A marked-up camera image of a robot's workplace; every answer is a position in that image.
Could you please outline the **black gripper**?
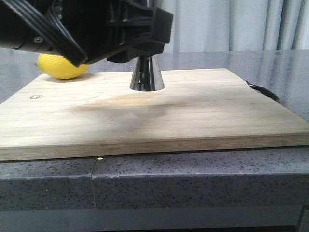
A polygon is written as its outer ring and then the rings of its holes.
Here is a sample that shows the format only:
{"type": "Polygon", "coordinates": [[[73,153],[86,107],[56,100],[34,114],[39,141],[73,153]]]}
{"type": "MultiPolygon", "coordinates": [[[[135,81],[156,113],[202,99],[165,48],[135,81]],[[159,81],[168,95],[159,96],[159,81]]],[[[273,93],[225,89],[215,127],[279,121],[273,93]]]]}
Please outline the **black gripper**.
{"type": "Polygon", "coordinates": [[[43,14],[73,47],[59,51],[73,65],[161,54],[173,24],[172,13],[131,0],[45,0],[43,14]]]}

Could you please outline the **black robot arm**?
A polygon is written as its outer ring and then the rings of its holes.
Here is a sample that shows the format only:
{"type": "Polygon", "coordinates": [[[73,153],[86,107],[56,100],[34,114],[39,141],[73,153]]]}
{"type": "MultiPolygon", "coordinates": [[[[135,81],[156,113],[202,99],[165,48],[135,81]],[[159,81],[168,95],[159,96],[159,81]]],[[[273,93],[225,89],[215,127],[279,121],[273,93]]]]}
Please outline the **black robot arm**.
{"type": "Polygon", "coordinates": [[[160,54],[173,15],[143,0],[3,0],[0,45],[64,56],[74,66],[160,54]]]}

